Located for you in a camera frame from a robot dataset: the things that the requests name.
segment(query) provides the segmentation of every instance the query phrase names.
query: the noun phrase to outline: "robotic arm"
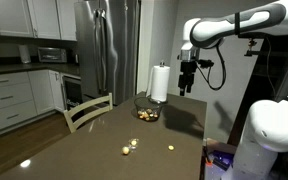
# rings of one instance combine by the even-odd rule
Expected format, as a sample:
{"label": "robotic arm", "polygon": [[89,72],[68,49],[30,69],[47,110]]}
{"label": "robotic arm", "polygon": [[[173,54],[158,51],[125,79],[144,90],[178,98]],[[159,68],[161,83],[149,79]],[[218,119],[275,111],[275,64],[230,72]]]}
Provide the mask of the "robotic arm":
{"label": "robotic arm", "polygon": [[184,96],[185,90],[191,92],[200,48],[218,48],[223,44],[224,37],[234,34],[288,35],[288,0],[276,1],[221,18],[196,18],[187,21],[183,31],[184,43],[178,57],[182,61],[183,72],[178,83],[180,95]]}
{"label": "robotic arm", "polygon": [[[178,58],[182,61],[183,72],[178,84],[181,95],[184,95],[185,89],[186,92],[191,91],[196,63],[200,61],[200,48],[218,50],[225,36],[249,33],[288,35],[288,0],[276,1],[222,18],[187,21],[183,33],[184,43]],[[248,112],[234,164],[221,179],[267,179],[277,152],[287,151],[288,97],[278,103],[270,100],[258,101]]]}

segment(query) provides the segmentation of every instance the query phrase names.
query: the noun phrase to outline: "wall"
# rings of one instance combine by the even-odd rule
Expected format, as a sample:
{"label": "wall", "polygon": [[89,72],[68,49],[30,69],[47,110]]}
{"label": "wall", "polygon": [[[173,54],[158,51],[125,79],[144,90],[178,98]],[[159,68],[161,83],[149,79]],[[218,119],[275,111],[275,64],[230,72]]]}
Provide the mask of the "wall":
{"label": "wall", "polygon": [[[0,43],[0,57],[19,57],[19,44]],[[37,56],[36,46],[28,45],[31,56]]]}
{"label": "wall", "polygon": [[[180,0],[176,19],[176,29],[171,56],[171,76],[169,93],[179,94],[177,87],[180,74],[180,62],[176,57],[182,46],[182,30],[184,23],[192,18],[221,17],[238,11],[270,3],[271,1],[258,0]],[[262,40],[256,40],[257,46],[253,50],[259,50]],[[220,47],[225,60],[227,79],[220,91],[211,90],[199,72],[196,72],[192,93],[187,97],[206,101],[207,119],[204,138],[213,138],[227,142],[239,106],[247,88],[256,56],[244,57],[248,49],[248,40],[238,39],[235,36],[226,38]],[[222,70],[216,50],[201,50],[201,59],[212,59],[215,62],[211,73],[211,84],[218,86],[221,83]]]}
{"label": "wall", "polygon": [[170,66],[178,0],[142,0],[137,92],[146,91],[150,70]]}

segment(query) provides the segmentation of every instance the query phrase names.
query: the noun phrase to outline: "paper towel roll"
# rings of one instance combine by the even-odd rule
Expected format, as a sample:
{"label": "paper towel roll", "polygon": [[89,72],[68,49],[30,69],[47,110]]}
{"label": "paper towel roll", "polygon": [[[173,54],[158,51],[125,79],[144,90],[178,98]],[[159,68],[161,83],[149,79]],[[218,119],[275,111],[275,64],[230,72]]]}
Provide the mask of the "paper towel roll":
{"label": "paper towel roll", "polygon": [[22,63],[30,63],[31,56],[28,51],[27,45],[18,45],[18,50],[20,51]]}
{"label": "paper towel roll", "polygon": [[153,100],[165,102],[167,99],[170,67],[154,66],[152,71],[151,98]]}

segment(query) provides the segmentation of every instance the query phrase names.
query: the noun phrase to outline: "refrigerator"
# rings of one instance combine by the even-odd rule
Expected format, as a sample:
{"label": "refrigerator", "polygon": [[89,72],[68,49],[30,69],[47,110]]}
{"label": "refrigerator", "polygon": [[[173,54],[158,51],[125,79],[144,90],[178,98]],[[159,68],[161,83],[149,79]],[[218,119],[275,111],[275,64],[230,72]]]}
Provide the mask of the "refrigerator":
{"label": "refrigerator", "polygon": [[119,105],[135,95],[140,1],[74,4],[83,101],[113,94]]}

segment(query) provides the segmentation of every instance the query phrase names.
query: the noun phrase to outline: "table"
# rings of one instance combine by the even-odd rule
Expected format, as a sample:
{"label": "table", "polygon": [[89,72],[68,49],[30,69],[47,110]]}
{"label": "table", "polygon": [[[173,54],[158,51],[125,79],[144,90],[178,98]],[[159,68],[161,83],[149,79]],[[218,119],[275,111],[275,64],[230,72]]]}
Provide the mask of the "table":
{"label": "table", "polygon": [[[18,165],[0,179],[198,180],[206,103],[168,95],[159,120],[145,122],[136,118],[133,104],[142,96],[115,107],[30,158],[28,167]],[[132,138],[139,139],[137,149],[122,155]]]}

